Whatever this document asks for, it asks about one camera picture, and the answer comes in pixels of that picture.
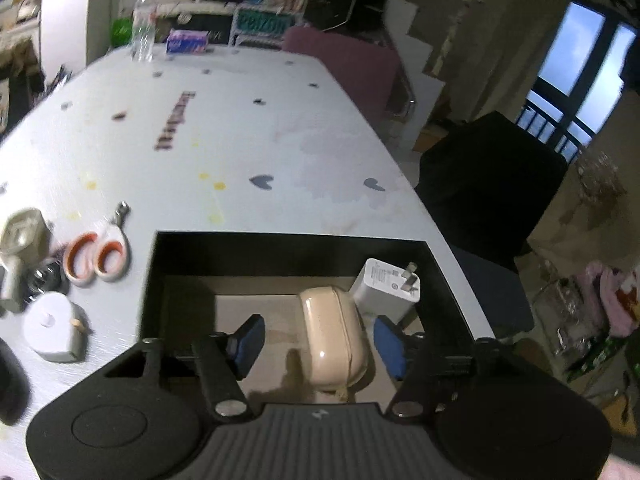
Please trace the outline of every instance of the yellow spot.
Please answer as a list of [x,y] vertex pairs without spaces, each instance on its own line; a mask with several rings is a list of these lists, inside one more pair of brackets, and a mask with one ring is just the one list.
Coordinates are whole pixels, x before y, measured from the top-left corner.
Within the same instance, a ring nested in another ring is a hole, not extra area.
[[213,215],[209,215],[209,221],[212,224],[220,225],[225,222],[225,218],[220,213],[215,213]]

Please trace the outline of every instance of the tabletop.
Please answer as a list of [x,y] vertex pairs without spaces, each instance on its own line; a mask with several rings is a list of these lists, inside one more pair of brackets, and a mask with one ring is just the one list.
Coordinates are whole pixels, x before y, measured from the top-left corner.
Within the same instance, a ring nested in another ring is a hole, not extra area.
[[27,411],[0,424],[0,476],[36,479],[24,434],[45,404],[133,345],[158,231],[270,232],[424,240],[475,338],[492,336],[444,238],[374,131],[311,57],[216,47],[135,63],[122,48],[53,93],[0,146],[0,223],[39,208],[64,243],[121,200],[129,272],[74,288],[92,333],[84,362],[54,364],[0,338],[28,375]]

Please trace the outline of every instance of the window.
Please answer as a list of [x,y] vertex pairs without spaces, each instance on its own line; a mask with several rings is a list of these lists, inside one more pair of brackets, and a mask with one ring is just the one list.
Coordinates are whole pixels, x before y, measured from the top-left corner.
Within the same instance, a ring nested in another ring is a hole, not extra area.
[[572,2],[517,119],[571,161],[616,106],[636,31],[612,10]]

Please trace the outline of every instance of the clear bottle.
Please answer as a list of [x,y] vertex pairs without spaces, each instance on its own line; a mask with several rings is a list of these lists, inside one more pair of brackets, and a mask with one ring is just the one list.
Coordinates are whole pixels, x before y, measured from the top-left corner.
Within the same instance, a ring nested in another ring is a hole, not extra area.
[[156,0],[137,0],[133,10],[131,57],[133,61],[151,61],[156,42]]

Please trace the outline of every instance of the white scissors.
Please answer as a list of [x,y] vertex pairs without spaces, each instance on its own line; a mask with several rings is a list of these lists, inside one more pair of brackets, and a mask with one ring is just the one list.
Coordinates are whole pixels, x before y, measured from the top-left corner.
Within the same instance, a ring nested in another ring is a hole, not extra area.
[[66,247],[62,263],[71,283],[87,286],[94,276],[105,282],[114,282],[123,276],[129,266],[129,245],[122,232],[122,224],[129,211],[129,205],[120,202],[113,219],[101,234],[83,233]]

